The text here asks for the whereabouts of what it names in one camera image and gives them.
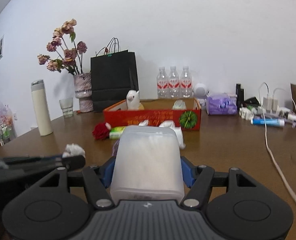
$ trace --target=gray thermos lid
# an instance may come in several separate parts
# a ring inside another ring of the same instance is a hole
[[[31,92],[40,89],[44,89],[43,79],[39,79],[31,83]]]

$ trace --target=pink marbled vase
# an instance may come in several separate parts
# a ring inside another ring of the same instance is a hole
[[[74,75],[73,82],[75,84],[76,98],[79,99],[80,112],[86,113],[93,111],[94,108],[91,99],[91,74],[84,73]]]

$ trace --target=red bottle label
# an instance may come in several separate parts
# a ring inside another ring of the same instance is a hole
[[[181,87],[182,88],[191,88],[191,80],[190,79],[181,80]]]
[[[166,80],[158,81],[157,88],[158,89],[168,88],[168,82]]]
[[[180,82],[178,78],[169,79],[168,86],[170,88],[177,88],[180,86]]]

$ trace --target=blue gripper part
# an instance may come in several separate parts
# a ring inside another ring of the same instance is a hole
[[[113,169],[115,168],[115,161],[114,159],[111,163],[108,164],[104,171],[103,177],[100,179],[101,183],[104,185],[105,188],[109,188],[111,181],[112,181],[112,174],[113,174]]]
[[[188,188],[191,188],[195,183],[196,179],[193,176],[192,169],[189,167],[187,163],[184,162],[183,159],[181,159],[181,170],[183,172],[184,183]]]

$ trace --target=stuffed toy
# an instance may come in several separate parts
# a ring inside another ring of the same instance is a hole
[[[126,101],[128,110],[144,110],[144,106],[140,103],[139,91],[129,90]]]

